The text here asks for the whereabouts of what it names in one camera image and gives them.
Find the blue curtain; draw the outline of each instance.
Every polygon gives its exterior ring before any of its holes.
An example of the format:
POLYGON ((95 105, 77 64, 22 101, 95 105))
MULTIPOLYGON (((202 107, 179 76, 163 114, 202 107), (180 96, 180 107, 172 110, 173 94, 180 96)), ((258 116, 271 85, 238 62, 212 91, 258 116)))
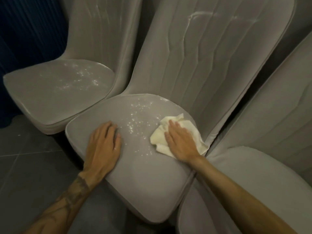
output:
POLYGON ((3 75, 59 57, 67 32, 58 0, 0 0, 0 128, 21 114, 3 85, 3 75))

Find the tufted backrest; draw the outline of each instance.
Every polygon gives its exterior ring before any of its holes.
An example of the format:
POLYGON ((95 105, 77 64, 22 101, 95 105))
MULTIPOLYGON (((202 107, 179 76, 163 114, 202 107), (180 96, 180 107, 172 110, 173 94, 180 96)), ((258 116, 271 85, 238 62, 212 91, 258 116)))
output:
POLYGON ((116 73, 127 45, 134 45, 140 3, 141 0, 74 0, 62 58, 99 62, 116 73), (131 28, 135 28, 134 37, 130 36, 131 28))
POLYGON ((312 33, 267 80, 209 156, 258 149, 312 185, 312 33))
POLYGON ((125 94, 171 100, 211 143, 279 42, 294 2, 162 0, 125 94))

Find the white cloth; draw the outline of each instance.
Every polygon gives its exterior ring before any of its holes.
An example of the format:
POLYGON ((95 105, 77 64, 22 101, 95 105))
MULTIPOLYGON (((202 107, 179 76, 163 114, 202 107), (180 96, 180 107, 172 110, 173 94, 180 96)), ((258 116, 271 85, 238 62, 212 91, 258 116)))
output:
POLYGON ((186 128, 191 133, 195 141, 197 151, 200 155, 203 155, 207 152, 209 147, 205 145, 205 143, 202 141, 199 131, 191 121, 184 120, 183 114, 180 114, 177 117, 165 117, 160 121, 160 126, 154 131, 154 133, 150 137, 150 142, 156 145, 156 150, 158 152, 175 158, 174 155, 171 153, 165 139, 165 132, 168 131, 169 120, 172 120, 173 122, 177 121, 181 127, 186 128))

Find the forearm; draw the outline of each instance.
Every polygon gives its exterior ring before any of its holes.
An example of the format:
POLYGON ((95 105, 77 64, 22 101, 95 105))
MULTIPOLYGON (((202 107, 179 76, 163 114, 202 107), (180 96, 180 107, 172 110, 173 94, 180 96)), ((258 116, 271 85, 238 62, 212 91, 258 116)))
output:
POLYGON ((25 234, 67 233, 84 201, 96 186, 88 175, 81 172, 56 202, 46 209, 25 234))
POLYGON ((243 233, 296 233, 255 197, 217 170, 204 157, 189 165, 206 181, 243 233))

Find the person's left hand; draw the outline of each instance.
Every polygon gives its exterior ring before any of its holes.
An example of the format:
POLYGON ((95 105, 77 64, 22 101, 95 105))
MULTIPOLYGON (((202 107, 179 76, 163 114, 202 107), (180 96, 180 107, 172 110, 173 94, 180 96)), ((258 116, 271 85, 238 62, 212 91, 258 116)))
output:
POLYGON ((90 136, 84 168, 80 173, 88 185, 96 186, 116 165, 121 148, 121 136, 117 125, 111 121, 103 123, 90 136))

